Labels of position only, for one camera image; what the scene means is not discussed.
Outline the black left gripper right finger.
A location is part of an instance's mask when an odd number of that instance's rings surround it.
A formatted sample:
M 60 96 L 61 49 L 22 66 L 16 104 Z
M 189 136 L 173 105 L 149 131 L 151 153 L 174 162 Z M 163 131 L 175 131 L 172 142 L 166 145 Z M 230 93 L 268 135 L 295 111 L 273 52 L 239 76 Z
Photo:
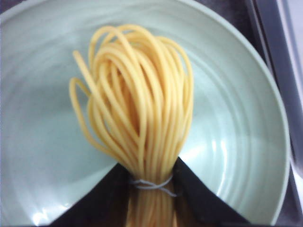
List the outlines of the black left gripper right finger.
M 250 222 L 214 194 L 178 158 L 173 168 L 179 227 L 248 227 Z

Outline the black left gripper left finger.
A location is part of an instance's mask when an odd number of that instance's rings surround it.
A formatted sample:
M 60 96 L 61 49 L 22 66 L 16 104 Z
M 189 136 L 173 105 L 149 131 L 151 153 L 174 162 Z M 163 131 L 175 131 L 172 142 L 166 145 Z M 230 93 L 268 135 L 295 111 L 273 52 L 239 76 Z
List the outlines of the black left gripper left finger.
M 82 199 L 53 221 L 50 227 L 125 227 L 129 174 L 116 164 Z

